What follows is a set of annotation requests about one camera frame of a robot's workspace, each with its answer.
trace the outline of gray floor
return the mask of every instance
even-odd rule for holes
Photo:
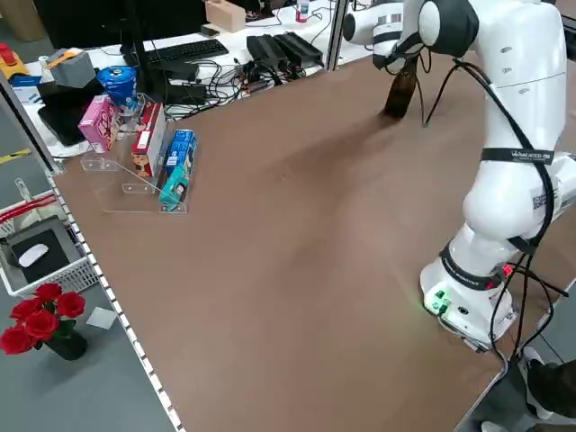
[[[18,53],[24,63],[38,60],[39,56],[50,55],[54,52],[48,37],[35,42],[21,42],[17,40],[5,20],[0,18],[0,42],[7,43],[8,46]]]
[[[0,156],[25,149],[25,138],[0,108]],[[0,209],[22,200],[14,179],[21,177],[32,194],[49,190],[34,157],[0,165]],[[173,432],[174,427],[116,320],[103,330],[86,325],[95,306],[111,309],[99,286],[83,292],[86,313],[77,329],[90,344],[84,357],[67,362],[47,347],[23,355],[0,352],[0,422],[11,432]],[[17,300],[0,283],[0,332],[11,327]]]
[[[576,346],[572,330],[576,324],[576,290],[570,299],[563,301],[555,309],[553,321],[537,338],[534,347],[546,363],[561,364],[576,358]],[[484,420],[494,421],[509,432],[526,432],[541,420],[534,418],[526,409],[526,386],[517,369],[512,369],[508,377],[490,391],[480,403],[470,419],[459,432],[478,432]],[[576,425],[576,421],[553,415],[545,422],[549,425]]]

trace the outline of keyboard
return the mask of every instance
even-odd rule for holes
[[[224,47],[224,45],[222,45],[218,40],[208,39],[148,51],[148,59],[152,65],[155,65],[160,61],[200,60],[228,53],[229,51],[226,47]],[[136,61],[136,64],[138,64],[136,54],[132,52],[131,55]]]

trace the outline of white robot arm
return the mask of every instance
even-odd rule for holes
[[[425,307],[477,347],[488,348],[516,317],[510,294],[500,296],[509,275],[506,263],[519,249],[534,253],[529,240],[545,221],[545,189],[535,164],[552,180],[553,219],[576,201],[575,157],[554,153],[566,113],[562,19],[553,5],[534,0],[405,0],[401,23],[393,29],[382,17],[396,14],[397,7],[386,3],[354,13],[361,23],[355,35],[372,30],[374,64],[398,71],[422,46],[454,58],[475,50],[491,91],[533,147],[523,145],[501,107],[487,98],[486,140],[463,203],[465,224],[420,275]],[[346,39],[358,43],[354,36]]]

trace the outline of black vase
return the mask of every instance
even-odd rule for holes
[[[69,337],[53,337],[44,344],[64,360],[77,360],[88,349],[88,341],[77,331],[70,330]]]

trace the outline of white desk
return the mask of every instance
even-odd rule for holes
[[[228,49],[229,54],[218,56],[215,58],[210,58],[211,60],[217,62],[223,66],[223,72],[230,70],[234,67],[234,59],[239,63],[244,64],[250,61],[252,58],[248,53],[246,47],[246,37],[250,35],[261,35],[261,34],[279,34],[284,32],[296,32],[301,37],[307,41],[312,41],[312,39],[324,28],[327,24],[331,23],[330,16],[334,17],[334,3],[329,0],[317,0],[310,4],[310,10],[315,11],[319,8],[326,8],[319,10],[322,19],[318,16],[310,15],[307,22],[296,22],[295,16],[296,11],[292,6],[285,7],[274,11],[277,17],[282,22],[279,25],[278,19],[276,17],[267,18],[265,20],[247,23],[247,27],[243,31],[238,31],[236,33],[221,33],[216,39],[218,39],[222,44]],[[316,38],[314,41],[314,46],[326,54],[329,35],[331,31],[331,25],[324,30],[324,32]],[[154,45],[152,42],[145,42],[146,50],[153,50],[154,46],[157,49],[170,47],[173,45],[180,45],[183,43],[189,43],[194,41],[204,41],[204,38],[199,33],[187,34],[185,36],[178,36],[175,38],[168,38],[162,40],[154,40]],[[111,45],[108,47],[90,49],[88,51],[90,59],[95,68],[107,68],[109,66],[119,66],[125,65],[123,56],[120,54],[120,45]],[[340,50],[340,64],[347,63],[356,59],[360,59],[369,56],[370,51],[366,50],[362,46],[352,45],[345,40],[342,41],[342,47]],[[28,70],[32,75],[41,75],[41,66],[39,62],[28,63]],[[306,69],[307,75],[311,75],[320,70],[320,67],[310,67]],[[213,67],[200,67],[198,78],[205,79],[212,77],[214,73]],[[42,107],[41,104],[24,104],[24,108],[28,115],[30,116],[32,122],[38,129],[38,132],[45,140],[46,145],[49,148],[52,156],[58,157],[70,157],[75,156],[80,153],[87,151],[88,143],[84,141],[80,144],[71,147],[64,147],[58,139],[48,130],[48,128],[41,121],[38,110]]]

